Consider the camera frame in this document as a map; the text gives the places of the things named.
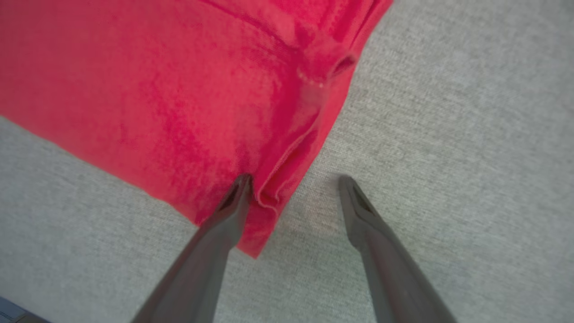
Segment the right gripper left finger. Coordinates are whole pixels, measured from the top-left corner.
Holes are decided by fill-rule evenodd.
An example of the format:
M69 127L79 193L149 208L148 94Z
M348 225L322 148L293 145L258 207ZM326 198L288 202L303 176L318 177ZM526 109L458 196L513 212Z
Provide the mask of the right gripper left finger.
M230 251L244 232L252 176L234 180L133 318L135 323L211 323Z

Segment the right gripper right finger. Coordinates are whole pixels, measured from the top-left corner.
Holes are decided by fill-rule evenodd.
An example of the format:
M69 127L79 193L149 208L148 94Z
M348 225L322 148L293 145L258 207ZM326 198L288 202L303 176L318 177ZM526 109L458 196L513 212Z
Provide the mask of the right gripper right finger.
M351 245L361 254L379 323L453 323L455 317L359 184L338 181Z

